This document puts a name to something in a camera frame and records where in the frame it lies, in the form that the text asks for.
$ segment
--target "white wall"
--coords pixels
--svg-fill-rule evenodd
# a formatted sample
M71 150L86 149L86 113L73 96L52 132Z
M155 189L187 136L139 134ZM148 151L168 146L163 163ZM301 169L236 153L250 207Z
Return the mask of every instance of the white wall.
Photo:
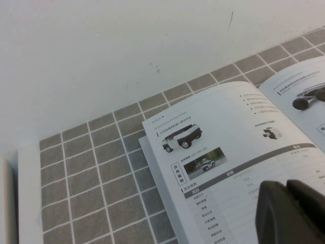
M2 0L0 155L320 27L324 9L323 0Z

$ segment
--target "open booklet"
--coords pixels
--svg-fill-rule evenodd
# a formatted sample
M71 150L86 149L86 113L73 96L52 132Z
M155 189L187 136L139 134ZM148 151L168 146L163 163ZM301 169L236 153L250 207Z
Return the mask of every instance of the open booklet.
M180 244L257 243L264 180L299 179L325 194L322 101L323 57L259 89L209 88L143 122L140 143Z

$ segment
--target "gray tile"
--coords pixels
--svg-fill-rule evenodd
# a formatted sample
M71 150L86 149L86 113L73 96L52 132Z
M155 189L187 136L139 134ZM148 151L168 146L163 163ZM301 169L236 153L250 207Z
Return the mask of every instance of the gray tile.
M211 86L216 84L215 80L212 78L210 74L206 74L200 76L194 80L190 80L188 82L189 86L192 88L193 92L199 89L206 88L207 86Z
M318 51L316 48L313 48L313 49L309 49L307 51L298 53L294 57L296 60L301 62L301 61L311 59L313 57L320 57L320 56L323 56L323 54L320 51Z
M49 184L66 176L63 161L41 170L41 185Z
M92 142L94 146L99 146L104 143L116 140L120 137L116 124L102 128L91 133Z
M121 135L126 136L135 131L143 129L142 121L144 121L144 118L142 114L139 114L137 116L119 122L118 126L120 128Z
M131 172L126 156L101 164L99 168L103 183Z
M72 218L84 216L104 207L102 189L97 187L88 192L70 198Z
M284 49L280 46L272 47L268 50L260 52L259 55L268 64L289 56L289 54L287 54L286 51L284 51Z
M41 152L42 168L62 160L63 160L62 145Z
M325 44L320 45L317 47L320 51L322 51L323 53L325 53Z
M244 58L238 62L235 63L235 65L237 65L237 67L243 72L247 72L253 69L256 69L258 67L261 67L264 65L264 62L262 61L262 59L257 56L257 55L253 55L251 57L247 57Z
M93 241L91 244L112 244L112 237L107 235L103 238Z
M84 192L90 188L98 186L100 180L97 169L89 169L68 178L70 196Z
M112 113L106 114L100 118L94 119L90 121L89 128L91 131L99 129L103 126L108 126L110 124L114 123L114 117Z
M107 234L110 230L105 210L93 213L82 219L73 222L76 244L81 244L101 235Z
M125 108L119 109L114 112L116 120L121 120L138 113L141 113L141 111L137 103L133 103Z
M291 41L288 41L281 45L284 47L290 54L295 54L297 52L301 52L303 50L306 50L312 45L310 45L304 38L298 37L296 39L293 39Z
M163 96L162 93L159 93L159 94L156 94L150 98L147 98L145 100L142 100L139 102L141 108L143 111L146 111L150 108L153 108L153 107L156 107L156 106L159 106L161 104L164 104L166 103L166 100Z
M177 239L167 242L166 244L178 244Z
M142 198L149 215L155 214L165 208L157 188L142 193Z
M72 141L68 141L64 143L64 152L66 154L66 158L71 157L73 155L82 153L88 149L91 149L91 141L90 136L85 135L74 139Z
M180 101L183 101L184 99L189 98L189 97L191 97L191 96L193 96L193 95L192 95L192 94L187 95L187 96L185 96L185 97L182 97L182 98L176 99L176 100L170 102L169 104L170 104L171 106L173 106L174 104L179 103Z
M71 225L66 224L43 235L44 244L72 244Z
M310 41L313 45L319 45L325 42L325 29L319 29L315 32L304 35L304 37Z
M91 168L96 165L93 151L87 151L83 154L74 156L66 160L68 175L76 174L82 170Z
M249 82L245 76L243 75L240 75L240 76L236 76L232 79L229 79L229 80L226 80L226 81L222 81L221 84L224 84L224 83L228 83L228 82L233 82L233 81L245 81L245 82Z
M132 152L128 155L130 162L132 164L133 170L141 169L148 166L146 157L143 154L142 150Z
M281 60L279 62L276 62L272 65L270 65L270 67L275 71L275 72L279 72L281 70L283 70L286 67L289 67L291 65L294 65L296 63L296 61L292 58L286 58L284 60Z
M42 206L67 198L66 180L60 180L42 188Z
M154 108L154 109L151 109L151 110L145 112L145 113L144 113L144 116L146 117L146 119L151 118L151 117L153 117L154 115L156 115L156 114L158 114L158 113L164 111L164 110L167 109L167 108L168 108L168 105L167 105L167 104L162 105L162 106L160 106L160 107L157 107L157 108Z
M43 231L64 224L70 220L68 201L59 202L42 209Z
M239 75L240 72L235 65L231 64L231 65L222 67L221 69L215 70L215 71L211 72L211 74L214 76L214 78L217 79L217 81L220 82L220 81L232 78L236 75Z
M127 175L103 185L107 205L138 193L133 175Z
M164 92L168 101L174 100L189 93L191 93L191 90L188 88L186 83L178 85Z
M61 135L57 134L40 141L40 150L46 149L50 146L55 146L61 143Z
M115 244L154 244L147 220L114 233Z
M118 202L108 207L112 229L116 230L145 217L139 196Z
M121 140L95 148L97 162L103 163L125 154Z
M150 222L158 243L175 237L166 212L151 217Z
M274 75L274 72L269 67L263 67L246 74L246 77L254 84L258 85L266 81Z
M81 136L86 133L88 133L88 127L87 127L87 123L84 123L82 125L72 128L70 130L62 132L62 138L63 138L63 141L67 141L67 140L73 139L77 136Z
M134 151L136 149L139 149L140 143L139 143L139 138L144 137L146 133L143 131L139 131L137 133L134 133L133 135L127 136L123 138L124 144L126 151Z
M140 191L144 191L144 190L154 187L156 185L149 168L145 168L145 169L135 172L135 176L136 176Z

